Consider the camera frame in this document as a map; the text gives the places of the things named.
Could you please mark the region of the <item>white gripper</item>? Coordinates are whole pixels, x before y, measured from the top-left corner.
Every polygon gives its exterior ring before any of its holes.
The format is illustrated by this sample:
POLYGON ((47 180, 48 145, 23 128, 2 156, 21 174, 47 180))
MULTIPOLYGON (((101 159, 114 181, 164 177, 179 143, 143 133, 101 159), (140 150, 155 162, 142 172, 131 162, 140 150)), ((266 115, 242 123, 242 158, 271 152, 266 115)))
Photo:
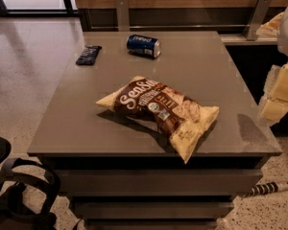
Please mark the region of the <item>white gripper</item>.
MULTIPOLYGON (((280 20, 277 48, 288 57, 288 6, 280 20)), ((265 122, 279 122, 288 113, 288 63, 272 66, 263 91, 258 118, 265 122)))

